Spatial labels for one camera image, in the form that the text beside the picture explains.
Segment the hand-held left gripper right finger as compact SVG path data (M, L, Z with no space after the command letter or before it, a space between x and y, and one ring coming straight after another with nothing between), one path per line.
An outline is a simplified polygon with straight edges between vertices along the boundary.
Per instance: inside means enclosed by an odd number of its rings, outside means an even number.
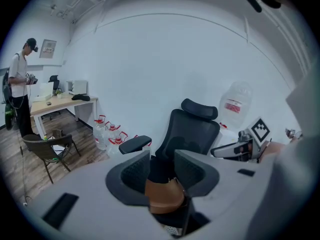
M219 179L210 180L211 173L187 190L196 212L209 222L184 236L185 240L248 240L252 220L261 204L273 171L275 154L261 163L224 160L176 150L175 159L184 159L204 169L218 173Z

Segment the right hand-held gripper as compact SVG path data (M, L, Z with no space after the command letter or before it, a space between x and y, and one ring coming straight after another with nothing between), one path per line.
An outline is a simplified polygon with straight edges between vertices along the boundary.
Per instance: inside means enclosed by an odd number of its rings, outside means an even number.
M257 117L245 130L238 133L238 142L231 143L210 150L215 158L234 158L238 161L249 162L260 158L266 148L264 143L271 136L271 130L261 117Z

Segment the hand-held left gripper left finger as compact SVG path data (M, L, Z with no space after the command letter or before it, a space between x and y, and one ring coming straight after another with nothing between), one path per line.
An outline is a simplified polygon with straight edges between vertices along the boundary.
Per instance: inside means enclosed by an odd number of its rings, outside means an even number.
M24 209L49 240L169 240L150 213L147 150L79 167Z

